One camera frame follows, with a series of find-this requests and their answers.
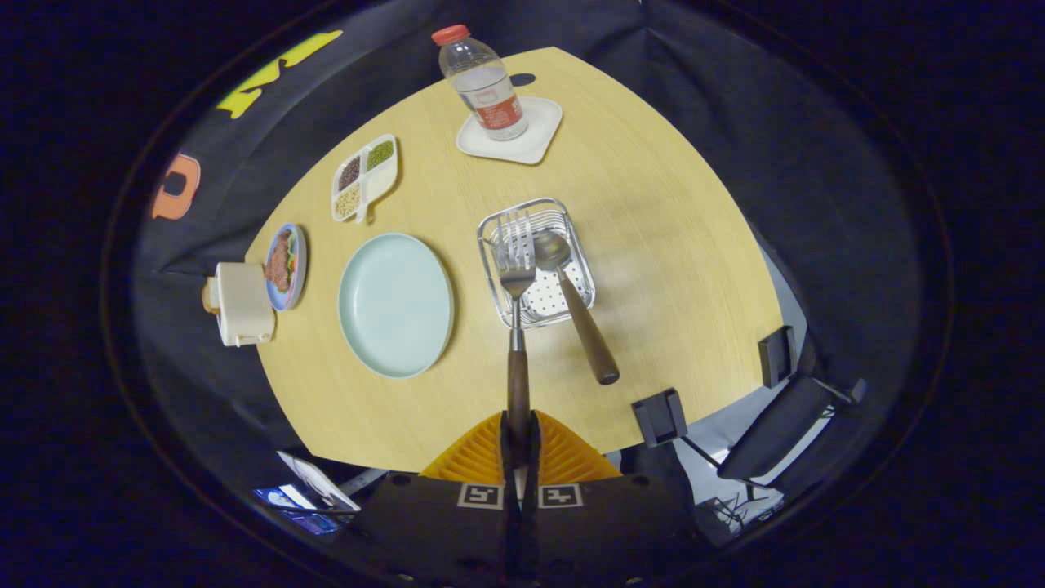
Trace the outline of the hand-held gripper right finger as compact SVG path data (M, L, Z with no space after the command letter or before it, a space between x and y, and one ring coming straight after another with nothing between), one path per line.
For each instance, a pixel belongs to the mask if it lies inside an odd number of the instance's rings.
M530 421L522 584L660 587L699 563L705 537L665 478L624 475L543 411Z

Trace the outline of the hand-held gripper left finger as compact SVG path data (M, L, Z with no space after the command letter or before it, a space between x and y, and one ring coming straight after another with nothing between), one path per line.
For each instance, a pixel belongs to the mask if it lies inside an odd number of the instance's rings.
M417 475L388 473L351 524L367 569L396 586L510 586L520 514L504 420L480 421Z

